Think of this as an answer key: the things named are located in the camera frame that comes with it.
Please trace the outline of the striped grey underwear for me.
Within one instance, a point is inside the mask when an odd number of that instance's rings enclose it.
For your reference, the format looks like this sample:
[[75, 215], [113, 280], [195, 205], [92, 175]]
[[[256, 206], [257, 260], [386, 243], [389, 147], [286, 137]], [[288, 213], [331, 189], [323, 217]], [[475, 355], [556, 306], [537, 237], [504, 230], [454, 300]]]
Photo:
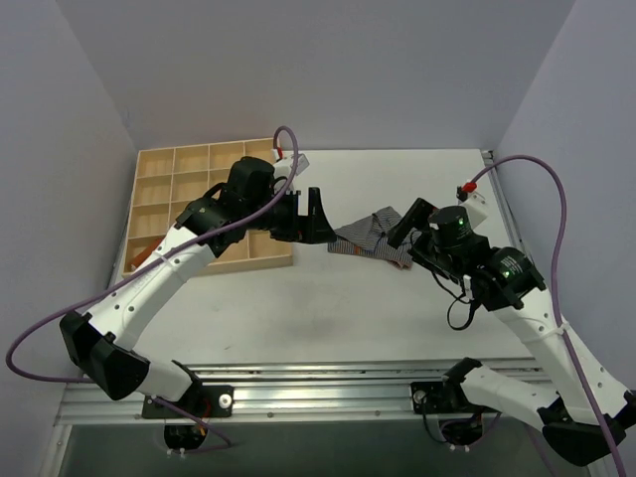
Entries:
[[389, 231], [401, 220], [393, 207], [384, 207], [369, 216], [335, 230], [337, 239], [329, 242], [329, 253], [361, 256], [385, 261], [400, 270], [412, 268], [412, 257], [408, 253], [409, 242], [405, 240], [397, 248], [389, 245]]

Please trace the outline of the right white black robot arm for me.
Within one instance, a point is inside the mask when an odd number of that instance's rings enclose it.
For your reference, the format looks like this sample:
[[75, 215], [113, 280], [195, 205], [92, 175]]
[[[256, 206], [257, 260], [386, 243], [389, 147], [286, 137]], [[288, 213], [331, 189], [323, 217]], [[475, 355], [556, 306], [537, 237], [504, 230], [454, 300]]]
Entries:
[[585, 467], [625, 438], [635, 423], [635, 395], [555, 316], [550, 291], [528, 257], [474, 232], [483, 218], [468, 201], [438, 209], [418, 198], [391, 229], [389, 244], [417, 233], [413, 261], [459, 286], [471, 313], [484, 308], [506, 325], [552, 384], [531, 385], [464, 358], [443, 375], [433, 398], [452, 412], [505, 413], [540, 431], [561, 458]]

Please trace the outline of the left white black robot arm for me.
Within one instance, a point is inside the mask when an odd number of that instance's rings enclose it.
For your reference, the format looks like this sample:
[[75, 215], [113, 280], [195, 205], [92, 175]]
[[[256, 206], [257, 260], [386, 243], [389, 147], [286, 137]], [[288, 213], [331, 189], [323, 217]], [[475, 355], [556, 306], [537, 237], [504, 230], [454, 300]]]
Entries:
[[309, 188], [307, 213], [300, 214], [292, 168], [289, 161], [241, 158], [225, 182], [186, 206], [118, 289], [84, 313], [71, 311], [62, 318], [71, 361], [111, 399], [158, 396], [176, 415], [193, 414], [201, 402], [196, 377], [175, 361], [154, 361], [135, 350], [150, 321], [190, 278], [249, 231], [265, 231], [281, 242], [335, 240], [319, 188]]

